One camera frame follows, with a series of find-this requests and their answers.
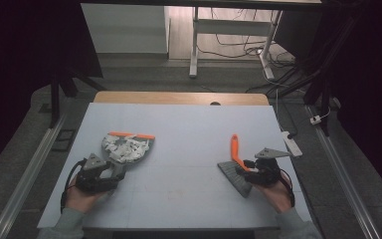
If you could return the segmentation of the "orange-handled grey brush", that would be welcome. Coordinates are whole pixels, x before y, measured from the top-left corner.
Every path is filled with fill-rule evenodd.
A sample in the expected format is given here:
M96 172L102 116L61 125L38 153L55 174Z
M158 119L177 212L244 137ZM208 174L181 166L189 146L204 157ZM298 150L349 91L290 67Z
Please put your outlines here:
M231 137L230 151L231 160L219 162L217 166L240 195L247 198L251 193L252 184L243 176L243 173L248 172L249 169L239 158L239 138L236 134Z

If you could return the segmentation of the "white table mat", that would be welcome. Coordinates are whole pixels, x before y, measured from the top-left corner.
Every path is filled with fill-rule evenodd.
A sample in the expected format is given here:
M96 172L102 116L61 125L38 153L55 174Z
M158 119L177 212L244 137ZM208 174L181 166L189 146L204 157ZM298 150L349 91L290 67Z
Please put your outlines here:
M232 136L239 139L242 159L253 158L265 147L285 149L272 107L91 104L39 227L57 223L70 170L92 153L105 157L101 141L110 131L151 134L155 141L113 195L87 215L85 226L113 230L276 226L276 213L264 195L252 190L242 197L218 167L231 158Z

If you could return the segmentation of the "person's left hand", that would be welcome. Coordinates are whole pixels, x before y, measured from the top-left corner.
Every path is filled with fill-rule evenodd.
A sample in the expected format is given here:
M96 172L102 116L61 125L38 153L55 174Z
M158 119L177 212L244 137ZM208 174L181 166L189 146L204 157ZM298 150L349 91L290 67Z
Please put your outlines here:
M89 194L77 188L77 178L74 177L67 189L66 208L75 209L87 214L96 204L96 202L105 195L105 192Z

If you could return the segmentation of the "black floor plate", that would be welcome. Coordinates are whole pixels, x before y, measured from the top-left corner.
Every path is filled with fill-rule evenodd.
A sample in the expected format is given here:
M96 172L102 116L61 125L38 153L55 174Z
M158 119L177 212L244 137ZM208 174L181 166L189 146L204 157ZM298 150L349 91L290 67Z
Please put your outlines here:
M55 139L51 151L67 152L71 149L77 131L75 129L61 129Z

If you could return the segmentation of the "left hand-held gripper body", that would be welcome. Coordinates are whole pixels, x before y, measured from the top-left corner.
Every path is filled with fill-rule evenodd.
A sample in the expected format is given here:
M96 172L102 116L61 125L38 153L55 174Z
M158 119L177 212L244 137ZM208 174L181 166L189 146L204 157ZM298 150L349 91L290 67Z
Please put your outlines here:
M82 168L77 175L77 188L85 193L101 193L116 190L117 186L113 184L113 176L110 175L110 167L113 163L110 160L99 158L91 153L88 158L82 161ZM125 172L125 166L122 166L122 172Z

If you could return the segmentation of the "black curtain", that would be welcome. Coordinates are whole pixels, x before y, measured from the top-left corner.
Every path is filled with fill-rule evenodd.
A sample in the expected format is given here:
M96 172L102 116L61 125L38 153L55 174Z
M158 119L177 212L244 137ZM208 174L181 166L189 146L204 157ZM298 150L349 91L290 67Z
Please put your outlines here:
M338 119L382 177L382 0L364 0L332 65Z
M84 0L0 0L0 153L31 96L74 74L102 76Z

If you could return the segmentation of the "aluminium rail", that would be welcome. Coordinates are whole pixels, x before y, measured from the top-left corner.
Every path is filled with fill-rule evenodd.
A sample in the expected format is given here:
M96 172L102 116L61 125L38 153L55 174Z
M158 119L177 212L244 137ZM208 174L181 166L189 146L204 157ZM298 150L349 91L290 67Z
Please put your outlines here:
M21 179L7 201L0 214L0 239L7 238L67 116L66 112L61 113L54 126L46 130Z
M353 210L364 237L366 239L382 239L378 227L373 221L364 201L355 188L355 185L353 184L350 175L347 172L330 137L325 134L319 123L312 124L311 126L316 131L317 137L327 155L339 184L342 187L346 199Z

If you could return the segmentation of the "white panel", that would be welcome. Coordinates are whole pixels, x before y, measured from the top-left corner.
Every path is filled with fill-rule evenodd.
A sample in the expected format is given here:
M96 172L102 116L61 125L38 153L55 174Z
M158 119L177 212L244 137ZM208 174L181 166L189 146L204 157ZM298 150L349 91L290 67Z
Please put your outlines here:
M81 6L98 53L168 53L166 7L89 3Z

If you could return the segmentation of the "white desk frame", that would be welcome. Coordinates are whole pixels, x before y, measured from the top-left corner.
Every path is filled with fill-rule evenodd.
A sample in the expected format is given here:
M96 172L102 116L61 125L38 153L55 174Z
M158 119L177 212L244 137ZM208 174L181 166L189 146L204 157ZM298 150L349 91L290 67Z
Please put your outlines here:
M282 12L280 10L273 11L273 19L270 22L250 22L250 21L233 21L233 20L215 20L200 19L199 8L193 8L193 39L190 56L189 77L195 79L197 77L198 66L198 49L197 40L199 34L220 34L220 35L247 35L265 37L266 43L258 53L260 62L267 80L275 78L274 73L268 61L268 53L274 39L279 20Z

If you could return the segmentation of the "person's right hand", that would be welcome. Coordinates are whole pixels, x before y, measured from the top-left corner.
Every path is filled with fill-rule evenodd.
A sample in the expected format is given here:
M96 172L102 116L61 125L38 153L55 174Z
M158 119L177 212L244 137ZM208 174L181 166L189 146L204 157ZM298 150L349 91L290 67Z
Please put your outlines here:
M284 213L292 209L291 199L287 191L289 180L285 176L283 176L283 180L285 183L278 181L275 185L270 187L255 184L255 187L265 195L277 213Z

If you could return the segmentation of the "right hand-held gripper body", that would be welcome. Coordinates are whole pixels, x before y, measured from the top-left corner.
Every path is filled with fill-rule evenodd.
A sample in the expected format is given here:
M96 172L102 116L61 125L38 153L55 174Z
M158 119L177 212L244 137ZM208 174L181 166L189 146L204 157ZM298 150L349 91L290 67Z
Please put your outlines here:
M277 158L285 156L289 156L289 153L266 147L255 155L256 168L250 168L250 171L260 176L258 185L271 186L281 180L282 173Z

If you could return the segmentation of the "black stand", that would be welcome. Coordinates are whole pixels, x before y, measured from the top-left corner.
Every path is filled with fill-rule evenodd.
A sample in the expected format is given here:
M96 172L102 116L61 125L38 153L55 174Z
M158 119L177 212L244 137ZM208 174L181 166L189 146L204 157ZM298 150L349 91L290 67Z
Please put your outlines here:
M93 89L100 91L106 91L106 88L101 84L94 81L92 78L87 77L75 68L65 67L59 68L56 74L51 80L51 123L50 128L54 128L60 118L60 94L59 89L63 90L63 93L68 98L74 98L79 92L74 79L79 79L86 85Z
M303 102L314 105L321 100L318 125L326 136L332 65L367 1L320 0L320 6L313 10L281 12L275 41L295 56L295 66L304 77L281 91L279 97L308 85Z

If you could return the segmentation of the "white power strip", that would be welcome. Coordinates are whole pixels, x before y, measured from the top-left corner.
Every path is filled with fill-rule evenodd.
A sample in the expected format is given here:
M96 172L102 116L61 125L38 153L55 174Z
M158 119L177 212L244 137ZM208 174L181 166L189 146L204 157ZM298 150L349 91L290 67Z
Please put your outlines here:
M292 135L288 131L283 131L282 136L284 139L284 142L286 144L286 147L290 154L294 157L300 157L302 156L302 151L296 144L295 140L293 139Z

